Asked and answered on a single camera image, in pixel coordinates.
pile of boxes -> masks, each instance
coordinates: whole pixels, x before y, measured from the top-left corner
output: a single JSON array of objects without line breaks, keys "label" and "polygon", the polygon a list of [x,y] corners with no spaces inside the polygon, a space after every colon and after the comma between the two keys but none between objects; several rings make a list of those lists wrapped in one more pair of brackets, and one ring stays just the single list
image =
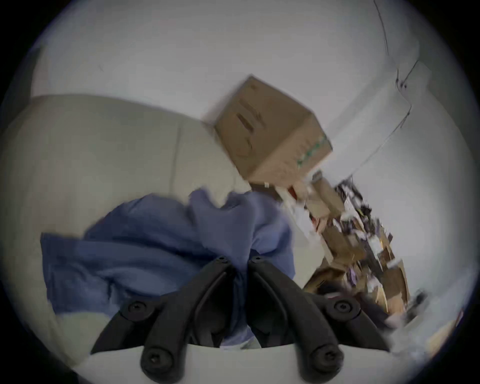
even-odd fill
[{"label": "pile of boxes", "polygon": [[311,222],[308,229],[323,235],[333,260],[323,260],[306,291],[316,292],[325,281],[339,281],[353,292],[371,295],[385,312],[405,310],[409,293],[403,264],[395,259],[391,237],[378,219],[371,218],[371,209],[356,188],[344,182],[335,189],[321,176],[312,183],[302,181],[332,152],[310,110],[250,77],[215,128],[252,189],[277,199],[274,187],[288,189]]}]

blue cloth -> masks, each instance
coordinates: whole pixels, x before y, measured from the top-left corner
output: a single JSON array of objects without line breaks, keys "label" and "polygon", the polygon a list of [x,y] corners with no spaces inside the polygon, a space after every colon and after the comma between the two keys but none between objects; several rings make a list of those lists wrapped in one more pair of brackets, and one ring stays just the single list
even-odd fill
[{"label": "blue cloth", "polygon": [[113,316],[130,296],[176,291],[222,255],[238,271],[227,342],[234,345],[249,336],[247,261],[263,255],[292,278],[291,238],[278,203],[258,192],[231,192],[221,208],[202,189],[191,193],[188,205],[150,194],[119,205],[81,240],[42,234],[47,297],[55,313]]}]

cardboard box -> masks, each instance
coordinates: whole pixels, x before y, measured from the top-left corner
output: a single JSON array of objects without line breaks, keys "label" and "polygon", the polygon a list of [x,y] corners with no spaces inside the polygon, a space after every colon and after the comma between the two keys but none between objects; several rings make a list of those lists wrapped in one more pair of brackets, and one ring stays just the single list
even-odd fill
[{"label": "cardboard box", "polygon": [[367,253],[361,246],[351,247],[347,251],[336,253],[333,259],[337,263],[344,265],[351,265],[357,261],[363,260],[367,257]]},{"label": "cardboard box", "polygon": [[367,253],[361,245],[353,246],[353,239],[340,233],[335,227],[325,228],[322,236],[337,263],[350,265],[367,257]]},{"label": "cardboard box", "polygon": [[351,248],[348,237],[333,226],[325,228],[323,237],[332,252],[341,253]]},{"label": "cardboard box", "polygon": [[215,129],[240,175],[253,183],[288,188],[332,152],[310,110],[253,76]]},{"label": "cardboard box", "polygon": [[347,267],[335,262],[329,263],[325,258],[322,260],[322,264],[313,273],[313,276],[305,284],[303,290],[309,293],[316,293],[320,285],[325,281],[343,281]]},{"label": "cardboard box", "polygon": [[408,303],[408,300],[410,300],[410,293],[408,291],[403,261],[400,261],[396,267],[384,271],[384,275],[382,276],[382,285],[384,287],[387,300],[397,296],[398,294],[402,294],[403,302],[405,304]]},{"label": "cardboard box", "polygon": [[345,206],[342,199],[326,179],[321,178],[320,180],[313,182],[312,186],[318,193],[318,196],[328,206],[331,217],[339,217],[345,212]]},{"label": "cardboard box", "polygon": [[305,206],[315,218],[328,218],[330,215],[327,204],[317,195],[310,195]]},{"label": "cardboard box", "polygon": [[405,312],[405,305],[402,300],[401,293],[387,300],[387,313],[389,315],[393,315],[394,313],[403,313],[403,312]]}]

wire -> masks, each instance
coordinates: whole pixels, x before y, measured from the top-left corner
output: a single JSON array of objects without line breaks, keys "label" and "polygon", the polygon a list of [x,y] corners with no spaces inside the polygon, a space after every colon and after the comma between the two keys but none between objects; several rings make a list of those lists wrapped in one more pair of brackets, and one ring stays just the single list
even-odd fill
[{"label": "wire", "polygon": [[408,77],[410,76],[410,74],[412,73],[413,69],[415,68],[415,66],[417,65],[419,61],[417,60],[415,62],[415,64],[413,64],[413,67],[410,69],[410,71],[407,73],[407,76],[405,77],[405,79],[403,79],[403,81],[400,83],[400,88],[403,87],[405,85],[405,83],[407,82],[407,79]]},{"label": "wire", "polygon": [[388,135],[388,137],[384,140],[383,143],[381,143],[377,149],[375,149],[371,154],[370,156],[368,156],[352,173],[351,175],[347,178],[349,179],[350,177],[352,178],[353,180],[353,175],[355,174],[355,172],[357,172],[361,167],[363,167],[371,158],[373,155],[375,155],[378,151],[380,151],[380,149],[382,149],[382,147],[387,144],[387,142],[392,138],[393,134],[398,130],[398,129],[401,129],[403,127],[403,124],[405,124],[405,121],[407,120],[407,117],[410,115],[410,111],[412,110],[412,106],[410,106],[410,108],[408,109],[408,112],[407,114],[405,115],[405,117],[402,119],[402,121],[395,127],[395,129],[392,131],[392,133],[390,133]]},{"label": "wire", "polygon": [[387,52],[387,56],[390,56],[390,54],[388,53],[387,32],[385,31],[384,21],[382,19],[382,15],[380,15],[380,10],[378,9],[377,2],[375,0],[373,0],[373,3],[375,4],[375,8],[377,9],[377,12],[378,12],[378,17],[380,18],[380,22],[382,23],[382,29],[384,30],[385,50]]}]

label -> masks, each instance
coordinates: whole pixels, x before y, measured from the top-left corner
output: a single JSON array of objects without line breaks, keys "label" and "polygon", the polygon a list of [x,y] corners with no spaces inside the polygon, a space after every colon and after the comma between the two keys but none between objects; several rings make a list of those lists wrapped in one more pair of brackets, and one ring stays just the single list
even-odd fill
[{"label": "label", "polygon": [[317,152],[326,141],[327,137],[324,136],[321,140],[318,140],[311,148],[303,154],[301,158],[297,160],[297,168],[300,169],[314,154]]}]

